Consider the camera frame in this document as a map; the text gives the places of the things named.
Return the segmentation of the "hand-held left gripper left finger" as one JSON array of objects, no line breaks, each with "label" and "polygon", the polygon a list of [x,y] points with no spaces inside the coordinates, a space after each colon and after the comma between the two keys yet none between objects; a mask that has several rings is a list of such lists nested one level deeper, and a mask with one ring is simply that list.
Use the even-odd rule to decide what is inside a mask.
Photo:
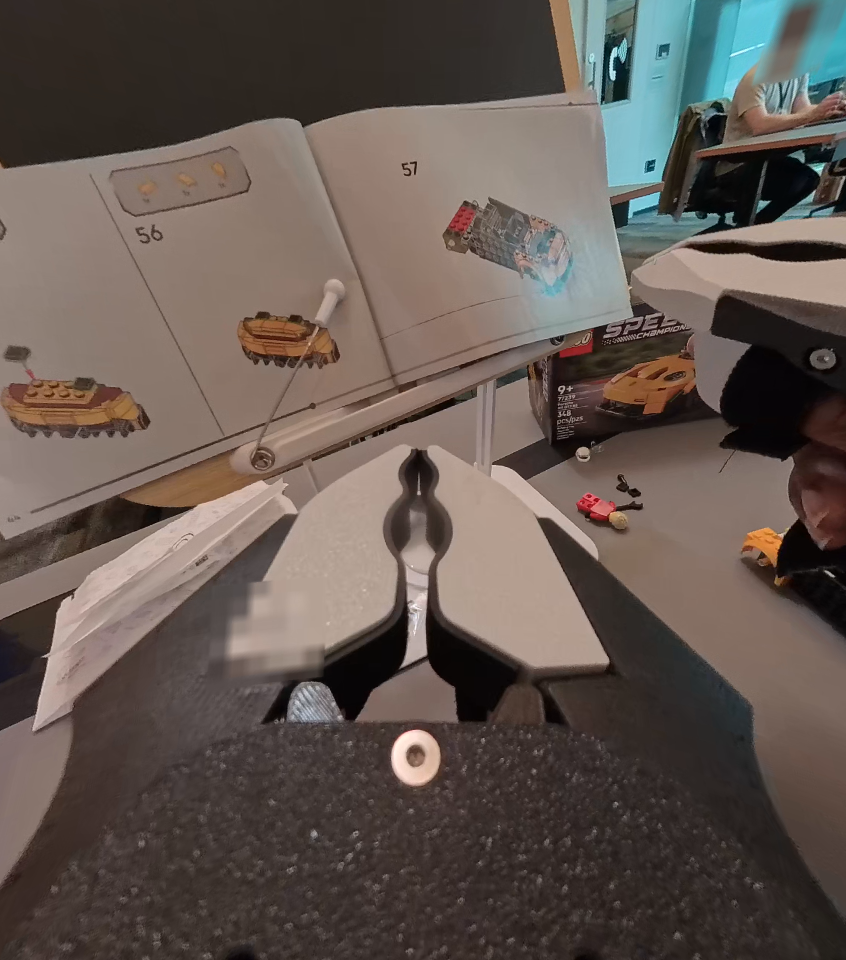
[{"label": "hand-held left gripper left finger", "polygon": [[416,493],[417,450],[397,445],[312,498],[263,578],[276,617],[263,630],[270,671],[319,680],[348,720],[407,653],[402,550]]}]

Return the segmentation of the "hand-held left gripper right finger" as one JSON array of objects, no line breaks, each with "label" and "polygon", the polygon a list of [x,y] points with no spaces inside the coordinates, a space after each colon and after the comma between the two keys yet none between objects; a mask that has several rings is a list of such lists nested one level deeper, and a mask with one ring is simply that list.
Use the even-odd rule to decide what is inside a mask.
[{"label": "hand-held left gripper right finger", "polygon": [[429,664],[453,688],[462,719],[486,718],[514,685],[609,670],[542,519],[515,493],[430,446],[423,502]]}]

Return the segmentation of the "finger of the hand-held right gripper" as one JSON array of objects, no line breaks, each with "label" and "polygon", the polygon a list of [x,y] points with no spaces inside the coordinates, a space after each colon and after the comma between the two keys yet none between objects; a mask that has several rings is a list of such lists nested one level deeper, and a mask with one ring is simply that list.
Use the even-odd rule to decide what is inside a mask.
[{"label": "finger of the hand-held right gripper", "polygon": [[721,300],[784,311],[846,314],[846,258],[783,261],[752,252],[680,247],[634,270],[632,291],[691,325],[708,325]]},{"label": "finger of the hand-held right gripper", "polygon": [[779,262],[846,260],[846,216],[776,221],[695,236],[682,249]]}]

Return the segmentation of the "lego set box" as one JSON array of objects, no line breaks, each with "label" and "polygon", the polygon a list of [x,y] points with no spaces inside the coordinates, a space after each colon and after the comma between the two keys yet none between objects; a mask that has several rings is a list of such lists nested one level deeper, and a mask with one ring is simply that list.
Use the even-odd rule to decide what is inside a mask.
[{"label": "lego set box", "polygon": [[692,329],[646,304],[588,330],[528,369],[528,396],[552,445],[714,419],[697,389]]}]

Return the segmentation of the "black lego car chassis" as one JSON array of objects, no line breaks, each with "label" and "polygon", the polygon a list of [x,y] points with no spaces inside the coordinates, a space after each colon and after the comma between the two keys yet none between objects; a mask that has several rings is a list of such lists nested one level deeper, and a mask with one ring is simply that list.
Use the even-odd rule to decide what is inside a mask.
[{"label": "black lego car chassis", "polygon": [[797,535],[795,526],[777,532],[762,527],[748,532],[740,556],[753,570],[760,570],[766,583],[778,594],[799,602],[814,612],[846,640],[846,567],[833,564],[798,569],[798,547],[811,539]]}]

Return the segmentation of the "lego instruction booklet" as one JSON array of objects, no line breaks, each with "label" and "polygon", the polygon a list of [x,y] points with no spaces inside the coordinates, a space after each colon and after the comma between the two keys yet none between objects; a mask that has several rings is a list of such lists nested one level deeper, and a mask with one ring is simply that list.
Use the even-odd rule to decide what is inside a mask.
[{"label": "lego instruction booklet", "polygon": [[267,119],[0,171],[0,534],[627,318],[602,114]]}]

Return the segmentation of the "person's right hand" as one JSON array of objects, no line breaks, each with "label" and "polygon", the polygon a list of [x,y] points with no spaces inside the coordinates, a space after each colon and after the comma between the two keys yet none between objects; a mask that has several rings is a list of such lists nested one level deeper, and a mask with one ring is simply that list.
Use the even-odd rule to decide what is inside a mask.
[{"label": "person's right hand", "polygon": [[792,458],[789,501],[821,550],[846,546],[846,396],[816,403],[801,423],[807,443]]}]

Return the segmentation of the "grey office desk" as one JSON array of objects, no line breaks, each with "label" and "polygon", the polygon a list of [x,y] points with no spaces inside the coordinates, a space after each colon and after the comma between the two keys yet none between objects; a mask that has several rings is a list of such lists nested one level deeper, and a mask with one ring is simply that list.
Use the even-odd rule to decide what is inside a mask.
[{"label": "grey office desk", "polygon": [[729,144],[722,143],[697,150],[694,157],[699,162],[761,162],[756,193],[746,225],[753,224],[757,213],[759,194],[765,181],[769,158],[775,155],[791,155],[803,148],[820,146],[833,152],[832,161],[846,160],[846,118],[840,121],[801,126],[789,130],[741,139]]}]

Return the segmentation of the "white paper bag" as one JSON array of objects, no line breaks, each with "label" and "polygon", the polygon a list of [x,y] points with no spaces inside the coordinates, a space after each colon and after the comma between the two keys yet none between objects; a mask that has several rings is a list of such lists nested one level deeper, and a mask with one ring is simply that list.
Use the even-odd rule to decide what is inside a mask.
[{"label": "white paper bag", "polygon": [[177,516],[90,573],[59,607],[33,719],[37,733],[137,643],[297,508],[259,481]]}]

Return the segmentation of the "black tilted board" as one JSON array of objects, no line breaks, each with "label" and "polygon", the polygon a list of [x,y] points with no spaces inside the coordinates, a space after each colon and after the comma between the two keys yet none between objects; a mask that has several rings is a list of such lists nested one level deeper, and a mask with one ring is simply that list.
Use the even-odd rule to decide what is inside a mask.
[{"label": "black tilted board", "polygon": [[0,1],[7,167],[563,90],[544,1]]}]

